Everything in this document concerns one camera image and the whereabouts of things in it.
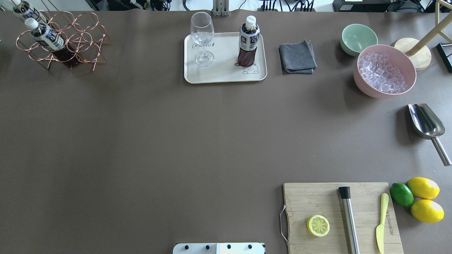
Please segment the tea bottle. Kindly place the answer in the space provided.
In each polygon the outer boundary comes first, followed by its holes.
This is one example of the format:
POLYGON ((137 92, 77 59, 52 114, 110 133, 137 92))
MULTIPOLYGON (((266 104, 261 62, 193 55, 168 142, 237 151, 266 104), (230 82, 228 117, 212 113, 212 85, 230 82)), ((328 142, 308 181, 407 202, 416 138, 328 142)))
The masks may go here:
POLYGON ((47 17, 33 5, 24 0, 12 0, 13 12, 22 21, 28 18, 35 19, 38 23, 48 24, 47 17))
POLYGON ((239 29, 239 54, 237 63, 242 67, 250 67, 255 62, 255 54, 260 38, 260 27, 255 16, 247 16, 239 29))
POLYGON ((24 21, 30 30, 32 38, 61 63, 69 68, 79 64, 76 50, 54 31, 49 25, 38 23, 35 19, 28 18, 24 21))

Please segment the copper wire bottle basket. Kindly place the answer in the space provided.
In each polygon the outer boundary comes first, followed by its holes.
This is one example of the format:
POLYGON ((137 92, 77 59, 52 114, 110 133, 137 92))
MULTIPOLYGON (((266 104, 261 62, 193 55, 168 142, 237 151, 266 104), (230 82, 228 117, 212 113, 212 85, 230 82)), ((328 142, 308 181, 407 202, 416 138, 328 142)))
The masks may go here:
POLYGON ((19 50, 45 69, 59 62, 69 69, 84 64, 93 71, 106 63, 102 50, 111 39, 96 13, 76 16, 58 10, 50 0, 42 3, 45 10, 38 10, 27 0, 11 1, 14 14, 27 24, 27 30, 16 39, 19 50))

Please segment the cream serving tray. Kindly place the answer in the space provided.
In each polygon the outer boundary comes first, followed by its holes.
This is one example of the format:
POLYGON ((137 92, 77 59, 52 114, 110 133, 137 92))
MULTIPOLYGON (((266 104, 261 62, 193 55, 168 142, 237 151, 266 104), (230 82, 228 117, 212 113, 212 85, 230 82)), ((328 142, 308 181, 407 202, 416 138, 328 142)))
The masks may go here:
POLYGON ((255 62, 250 67, 236 66, 239 53, 239 33, 215 33, 212 43, 206 50, 214 55, 214 62, 207 67, 199 66, 196 61, 197 53, 202 47, 197 45, 187 35, 184 39, 184 78, 191 84, 261 81, 267 76, 263 36, 260 35, 255 62))

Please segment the grey folded cloth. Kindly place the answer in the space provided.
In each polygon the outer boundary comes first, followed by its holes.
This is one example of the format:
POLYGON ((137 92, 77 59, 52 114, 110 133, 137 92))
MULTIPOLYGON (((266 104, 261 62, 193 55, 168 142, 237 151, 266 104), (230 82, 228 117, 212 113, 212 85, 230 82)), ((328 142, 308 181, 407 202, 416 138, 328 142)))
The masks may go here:
POLYGON ((278 48, 284 71, 289 74, 313 74, 317 64, 310 41, 284 43, 278 48))

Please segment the wine glass on tray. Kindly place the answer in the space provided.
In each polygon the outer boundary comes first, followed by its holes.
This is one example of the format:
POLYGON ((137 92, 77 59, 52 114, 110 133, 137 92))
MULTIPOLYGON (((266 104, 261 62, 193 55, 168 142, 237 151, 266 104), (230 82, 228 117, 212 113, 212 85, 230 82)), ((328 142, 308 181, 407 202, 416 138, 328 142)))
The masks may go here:
POLYGON ((202 51, 197 53, 196 62, 198 65, 207 67, 213 64, 214 55, 205 49, 214 38, 214 26, 211 16, 206 12, 196 12, 191 16, 190 32, 192 40, 202 47, 202 51))

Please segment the wooden cutting board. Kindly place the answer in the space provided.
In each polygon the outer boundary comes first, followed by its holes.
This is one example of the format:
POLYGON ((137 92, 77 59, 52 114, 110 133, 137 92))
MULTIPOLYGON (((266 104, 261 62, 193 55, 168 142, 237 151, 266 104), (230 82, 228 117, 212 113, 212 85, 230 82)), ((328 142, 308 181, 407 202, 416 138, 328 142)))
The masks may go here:
POLYGON ((381 195, 388 183, 284 183, 289 254, 349 254, 345 213, 338 188, 349 186, 357 241, 362 254, 378 254, 376 227, 380 223, 381 195), (307 221, 313 215, 329 220, 324 237, 313 236, 307 221))

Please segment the metal muddler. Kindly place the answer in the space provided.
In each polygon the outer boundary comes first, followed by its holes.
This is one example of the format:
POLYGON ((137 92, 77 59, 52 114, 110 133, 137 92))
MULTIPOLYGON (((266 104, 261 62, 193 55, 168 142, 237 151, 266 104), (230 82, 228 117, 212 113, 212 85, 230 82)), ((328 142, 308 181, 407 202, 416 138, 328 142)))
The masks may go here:
POLYGON ((351 193, 349 186, 342 186, 338 188, 341 201, 344 208, 346 232, 349 240, 350 252, 352 254, 360 254, 360 247, 357 237, 357 230, 355 224, 355 216, 352 210, 351 193))

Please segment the green bowl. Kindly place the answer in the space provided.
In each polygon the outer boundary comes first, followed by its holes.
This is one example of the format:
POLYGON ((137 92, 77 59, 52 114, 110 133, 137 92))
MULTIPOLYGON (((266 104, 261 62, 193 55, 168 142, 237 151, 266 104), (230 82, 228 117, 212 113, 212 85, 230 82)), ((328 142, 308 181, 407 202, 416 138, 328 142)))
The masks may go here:
POLYGON ((363 24, 350 24, 342 31, 340 45, 350 56, 358 56, 365 48, 376 44, 377 35, 363 24))

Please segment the pink bowl with ice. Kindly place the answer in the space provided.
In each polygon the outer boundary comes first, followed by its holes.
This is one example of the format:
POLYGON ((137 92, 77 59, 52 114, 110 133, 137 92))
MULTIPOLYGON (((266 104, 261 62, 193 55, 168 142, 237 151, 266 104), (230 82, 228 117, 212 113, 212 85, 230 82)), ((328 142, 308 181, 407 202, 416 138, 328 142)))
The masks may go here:
POLYGON ((408 92, 416 82, 417 72, 400 50, 376 44, 360 53, 353 78, 366 95, 389 98, 408 92))

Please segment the lime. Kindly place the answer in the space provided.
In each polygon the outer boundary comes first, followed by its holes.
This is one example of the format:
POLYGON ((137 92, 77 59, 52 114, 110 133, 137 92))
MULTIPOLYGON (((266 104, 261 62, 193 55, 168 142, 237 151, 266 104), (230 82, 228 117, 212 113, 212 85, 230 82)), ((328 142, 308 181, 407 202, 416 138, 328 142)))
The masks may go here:
POLYGON ((399 205, 410 207, 414 202, 414 195, 407 185, 393 183, 389 189, 391 198, 399 205))

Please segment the metal ice scoop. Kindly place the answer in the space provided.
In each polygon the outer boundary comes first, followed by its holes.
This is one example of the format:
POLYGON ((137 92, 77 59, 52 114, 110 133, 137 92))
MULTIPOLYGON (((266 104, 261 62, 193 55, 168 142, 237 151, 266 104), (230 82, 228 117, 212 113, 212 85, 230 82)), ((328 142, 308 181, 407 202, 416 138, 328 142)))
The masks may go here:
POLYGON ((444 166, 451 166, 451 160, 439 137, 444 135, 445 126, 426 103, 408 104, 408 110, 418 135, 431 140, 444 166))

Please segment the wooden glass tree stand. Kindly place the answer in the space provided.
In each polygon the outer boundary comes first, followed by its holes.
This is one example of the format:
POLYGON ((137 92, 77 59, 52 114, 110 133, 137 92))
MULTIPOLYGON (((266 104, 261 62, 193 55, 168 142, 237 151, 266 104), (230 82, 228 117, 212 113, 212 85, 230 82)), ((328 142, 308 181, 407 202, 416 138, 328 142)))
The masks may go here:
POLYGON ((447 7, 450 10, 452 9, 451 3, 445 0, 437 0, 435 3, 435 26, 421 40, 405 37, 397 40, 392 45, 408 56, 417 71, 424 70, 429 66, 432 55, 430 49, 427 47, 427 43, 436 35, 439 34, 448 42, 452 42, 452 39, 443 32, 445 27, 452 22, 452 14, 449 13, 443 20, 440 20, 441 6, 447 7))

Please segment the whole lemon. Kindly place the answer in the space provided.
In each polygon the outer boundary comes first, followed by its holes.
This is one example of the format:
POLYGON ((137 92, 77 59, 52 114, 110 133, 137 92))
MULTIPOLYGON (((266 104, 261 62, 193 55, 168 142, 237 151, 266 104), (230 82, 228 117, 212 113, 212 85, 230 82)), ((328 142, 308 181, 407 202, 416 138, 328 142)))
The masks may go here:
POLYGON ((428 199, 414 201, 410 210, 414 218, 425 223, 439 222, 445 214, 440 204, 428 199))
POLYGON ((413 177, 405 184, 417 198, 432 200, 440 193, 439 185, 426 177, 413 177))

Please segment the black glass rack tray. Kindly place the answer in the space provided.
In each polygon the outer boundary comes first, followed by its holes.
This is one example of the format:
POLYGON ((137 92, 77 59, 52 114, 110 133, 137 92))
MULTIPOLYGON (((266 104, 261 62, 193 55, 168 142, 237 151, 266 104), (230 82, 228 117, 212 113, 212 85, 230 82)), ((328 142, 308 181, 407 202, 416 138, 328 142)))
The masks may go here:
POLYGON ((452 73, 451 46, 450 42, 441 42, 436 45, 436 49, 449 73, 452 73))

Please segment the aluminium frame post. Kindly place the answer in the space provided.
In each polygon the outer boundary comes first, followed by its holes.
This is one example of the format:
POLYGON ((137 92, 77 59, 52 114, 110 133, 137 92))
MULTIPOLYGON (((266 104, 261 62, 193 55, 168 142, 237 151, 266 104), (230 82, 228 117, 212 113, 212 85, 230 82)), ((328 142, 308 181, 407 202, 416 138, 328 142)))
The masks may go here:
POLYGON ((227 17, 230 14, 229 0, 213 0, 213 16, 227 17))

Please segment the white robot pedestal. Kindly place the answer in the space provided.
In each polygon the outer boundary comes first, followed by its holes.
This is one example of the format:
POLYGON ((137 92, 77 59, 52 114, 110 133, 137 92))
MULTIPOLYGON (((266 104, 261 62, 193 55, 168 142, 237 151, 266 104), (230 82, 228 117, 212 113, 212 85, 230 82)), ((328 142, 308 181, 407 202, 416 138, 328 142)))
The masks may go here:
POLYGON ((258 242, 180 243, 173 254, 265 254, 265 244, 258 242))

